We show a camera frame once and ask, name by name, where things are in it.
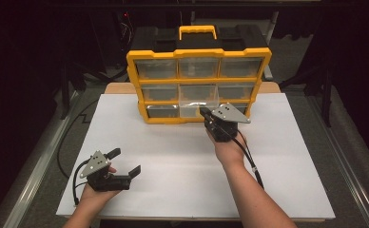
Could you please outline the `yellow and black drawer organizer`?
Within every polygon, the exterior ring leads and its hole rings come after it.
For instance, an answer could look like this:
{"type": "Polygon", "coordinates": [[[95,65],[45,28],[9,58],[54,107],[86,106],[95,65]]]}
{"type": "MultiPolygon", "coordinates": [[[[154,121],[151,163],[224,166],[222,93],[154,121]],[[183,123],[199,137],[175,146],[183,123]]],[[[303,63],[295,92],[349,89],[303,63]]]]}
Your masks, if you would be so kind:
{"type": "Polygon", "coordinates": [[[179,28],[137,28],[130,50],[126,55],[127,73],[138,97],[138,109],[148,124],[183,124],[200,122],[200,118],[150,118],[145,109],[135,62],[137,60],[166,60],[182,58],[262,58],[259,73],[252,79],[255,83],[248,106],[241,111],[250,115],[262,83],[264,69],[268,66],[272,52],[255,25],[239,25],[232,28],[217,28],[212,25],[181,26],[179,28]]]}

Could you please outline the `metal floor rail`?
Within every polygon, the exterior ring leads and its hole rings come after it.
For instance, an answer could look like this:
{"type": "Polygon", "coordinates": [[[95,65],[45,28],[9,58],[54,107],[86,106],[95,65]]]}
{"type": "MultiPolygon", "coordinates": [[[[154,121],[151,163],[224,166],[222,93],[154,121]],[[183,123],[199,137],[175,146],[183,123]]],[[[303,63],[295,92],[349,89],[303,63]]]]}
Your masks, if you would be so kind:
{"type": "Polygon", "coordinates": [[[73,91],[71,95],[67,96],[69,108],[66,116],[63,115],[62,107],[57,108],[55,116],[45,128],[39,142],[33,148],[3,200],[2,206],[6,217],[0,219],[0,228],[18,228],[21,224],[48,172],[49,165],[68,127],[72,116],[71,112],[79,103],[80,97],[81,95],[77,91],[73,91]]]}
{"type": "Polygon", "coordinates": [[[327,141],[329,141],[331,144],[339,170],[342,173],[346,185],[348,186],[349,191],[369,228],[369,195],[354,172],[353,166],[348,161],[333,130],[327,126],[323,120],[321,116],[320,104],[313,97],[307,97],[307,101],[313,109],[318,121],[320,122],[321,128],[325,132],[327,141]]]}

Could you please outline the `black metal stand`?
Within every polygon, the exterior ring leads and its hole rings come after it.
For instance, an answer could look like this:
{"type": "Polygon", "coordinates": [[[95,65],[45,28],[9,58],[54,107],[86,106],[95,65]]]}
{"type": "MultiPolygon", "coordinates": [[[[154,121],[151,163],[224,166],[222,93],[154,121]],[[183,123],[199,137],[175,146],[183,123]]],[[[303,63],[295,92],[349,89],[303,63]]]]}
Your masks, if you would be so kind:
{"type": "Polygon", "coordinates": [[[306,96],[320,96],[320,115],[327,127],[330,127],[330,106],[332,90],[332,67],[327,64],[311,66],[299,71],[295,76],[281,82],[280,89],[291,85],[305,84],[303,93],[306,96]]]}
{"type": "Polygon", "coordinates": [[[70,87],[74,91],[82,92],[87,89],[87,82],[108,84],[112,82],[125,82],[126,65],[107,67],[99,71],[78,62],[64,60],[60,66],[60,92],[61,92],[61,119],[64,120],[70,112],[70,87]]]}

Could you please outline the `grey metal pole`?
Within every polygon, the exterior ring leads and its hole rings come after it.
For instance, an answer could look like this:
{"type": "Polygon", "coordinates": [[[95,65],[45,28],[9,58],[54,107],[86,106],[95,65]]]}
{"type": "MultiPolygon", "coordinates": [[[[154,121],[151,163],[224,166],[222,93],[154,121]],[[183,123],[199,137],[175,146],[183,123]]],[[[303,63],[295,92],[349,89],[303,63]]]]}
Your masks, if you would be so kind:
{"type": "MultiPolygon", "coordinates": [[[[266,40],[267,44],[270,44],[275,26],[277,24],[278,16],[279,16],[279,13],[277,11],[274,11],[271,15],[271,18],[269,19],[269,21],[267,23],[267,29],[266,29],[266,32],[265,32],[265,40],[266,40]]],[[[267,66],[264,69],[263,74],[264,74],[264,79],[266,81],[272,81],[274,79],[269,66],[267,66]]]]}

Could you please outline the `set of transparent organizer bins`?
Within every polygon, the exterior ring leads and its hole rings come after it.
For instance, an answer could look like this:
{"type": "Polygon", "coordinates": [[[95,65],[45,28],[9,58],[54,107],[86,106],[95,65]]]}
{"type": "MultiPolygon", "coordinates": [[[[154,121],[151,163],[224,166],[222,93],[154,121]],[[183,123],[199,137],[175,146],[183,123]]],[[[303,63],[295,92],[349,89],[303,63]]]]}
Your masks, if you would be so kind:
{"type": "Polygon", "coordinates": [[[150,118],[181,118],[180,85],[216,85],[219,105],[230,102],[245,111],[262,58],[182,58],[137,60],[140,88],[150,118]]]}

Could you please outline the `person's left hand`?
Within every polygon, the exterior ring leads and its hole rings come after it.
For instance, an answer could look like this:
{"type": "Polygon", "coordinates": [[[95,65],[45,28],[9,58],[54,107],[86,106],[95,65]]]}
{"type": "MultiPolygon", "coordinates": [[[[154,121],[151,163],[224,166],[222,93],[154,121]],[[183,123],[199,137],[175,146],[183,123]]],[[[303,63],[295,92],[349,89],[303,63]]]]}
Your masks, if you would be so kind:
{"type": "Polygon", "coordinates": [[[78,206],[92,209],[102,209],[111,199],[116,197],[119,193],[120,190],[97,192],[93,190],[89,184],[86,184],[78,206]]]}

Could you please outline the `person's right hand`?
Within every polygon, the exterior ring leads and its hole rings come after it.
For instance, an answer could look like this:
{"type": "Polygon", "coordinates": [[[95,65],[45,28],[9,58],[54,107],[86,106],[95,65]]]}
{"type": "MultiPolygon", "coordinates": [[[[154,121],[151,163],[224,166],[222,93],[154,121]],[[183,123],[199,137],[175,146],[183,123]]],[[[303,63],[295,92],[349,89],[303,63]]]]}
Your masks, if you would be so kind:
{"type": "Polygon", "coordinates": [[[234,141],[216,142],[209,132],[206,132],[206,134],[212,141],[216,157],[224,169],[244,166],[244,153],[242,151],[244,140],[240,136],[236,137],[236,140],[240,143],[240,145],[237,145],[234,141]]]}

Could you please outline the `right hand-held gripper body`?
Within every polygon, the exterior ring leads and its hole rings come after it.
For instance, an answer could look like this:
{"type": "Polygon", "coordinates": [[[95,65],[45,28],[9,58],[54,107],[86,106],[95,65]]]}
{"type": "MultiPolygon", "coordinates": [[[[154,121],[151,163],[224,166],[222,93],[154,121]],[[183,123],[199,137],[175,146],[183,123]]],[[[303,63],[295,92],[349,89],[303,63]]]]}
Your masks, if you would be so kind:
{"type": "Polygon", "coordinates": [[[215,109],[210,109],[210,112],[212,122],[204,119],[204,127],[217,143],[234,139],[238,135],[238,123],[251,123],[250,119],[231,103],[220,104],[215,109]]]}

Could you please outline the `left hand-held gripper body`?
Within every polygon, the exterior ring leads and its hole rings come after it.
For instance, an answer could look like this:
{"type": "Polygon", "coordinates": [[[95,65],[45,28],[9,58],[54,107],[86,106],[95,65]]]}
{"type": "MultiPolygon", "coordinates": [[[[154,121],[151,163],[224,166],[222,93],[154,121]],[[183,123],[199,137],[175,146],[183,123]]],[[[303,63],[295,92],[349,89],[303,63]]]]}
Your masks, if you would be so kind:
{"type": "Polygon", "coordinates": [[[100,150],[86,161],[85,168],[80,174],[81,179],[86,179],[93,190],[98,192],[128,190],[132,178],[128,175],[114,175],[109,172],[110,160],[100,150]]]}

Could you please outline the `clear plastic drawer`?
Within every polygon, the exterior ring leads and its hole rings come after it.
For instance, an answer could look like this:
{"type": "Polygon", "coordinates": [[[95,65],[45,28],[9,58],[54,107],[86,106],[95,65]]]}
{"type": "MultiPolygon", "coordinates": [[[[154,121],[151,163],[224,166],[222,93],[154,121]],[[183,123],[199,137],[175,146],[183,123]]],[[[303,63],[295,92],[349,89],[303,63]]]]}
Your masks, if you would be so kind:
{"type": "Polygon", "coordinates": [[[219,105],[216,85],[180,85],[179,91],[181,118],[200,118],[200,106],[214,109],[219,105]]]}

